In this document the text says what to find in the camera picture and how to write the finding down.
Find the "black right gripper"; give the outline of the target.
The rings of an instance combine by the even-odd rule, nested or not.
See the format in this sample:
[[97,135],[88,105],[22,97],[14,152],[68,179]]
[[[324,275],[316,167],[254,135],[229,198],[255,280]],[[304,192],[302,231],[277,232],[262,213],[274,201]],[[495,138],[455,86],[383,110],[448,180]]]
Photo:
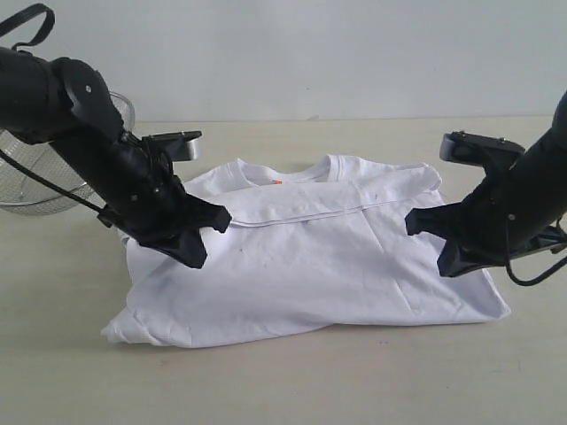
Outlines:
[[461,203],[413,208],[405,227],[409,236],[425,232],[446,240],[437,267],[442,277],[456,278],[540,251],[562,251],[566,234],[555,222],[565,213],[564,182],[506,176]]

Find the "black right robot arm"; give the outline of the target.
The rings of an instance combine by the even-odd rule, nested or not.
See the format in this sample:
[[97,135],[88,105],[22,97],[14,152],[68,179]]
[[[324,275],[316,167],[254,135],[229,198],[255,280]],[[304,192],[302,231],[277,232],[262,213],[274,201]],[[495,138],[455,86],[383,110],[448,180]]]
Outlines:
[[487,267],[511,268],[513,259],[566,247],[560,225],[566,213],[566,101],[550,128],[529,149],[505,138],[454,131],[443,136],[446,162],[484,169],[481,183],[461,202],[414,208],[409,235],[426,232],[445,245],[441,276],[458,277]]

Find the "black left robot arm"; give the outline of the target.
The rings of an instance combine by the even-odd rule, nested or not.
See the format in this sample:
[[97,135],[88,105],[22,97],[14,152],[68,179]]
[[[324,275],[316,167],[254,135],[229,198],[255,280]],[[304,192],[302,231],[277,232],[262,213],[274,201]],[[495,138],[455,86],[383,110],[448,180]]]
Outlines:
[[187,267],[206,261],[201,228],[228,229],[226,208],[188,194],[174,173],[167,146],[193,135],[137,138],[101,74],[80,60],[3,48],[1,127],[23,143],[48,143],[103,199],[96,211],[105,226]]

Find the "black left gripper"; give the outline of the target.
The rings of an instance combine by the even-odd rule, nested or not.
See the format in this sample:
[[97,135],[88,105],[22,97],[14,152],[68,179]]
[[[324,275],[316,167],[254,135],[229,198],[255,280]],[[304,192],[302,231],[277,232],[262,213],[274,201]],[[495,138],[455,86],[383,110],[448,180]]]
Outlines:
[[225,233],[232,220],[224,206],[188,194],[179,178],[163,166],[100,168],[95,172],[95,192],[105,202],[97,216],[105,226],[189,268],[202,268],[207,258],[195,229]]

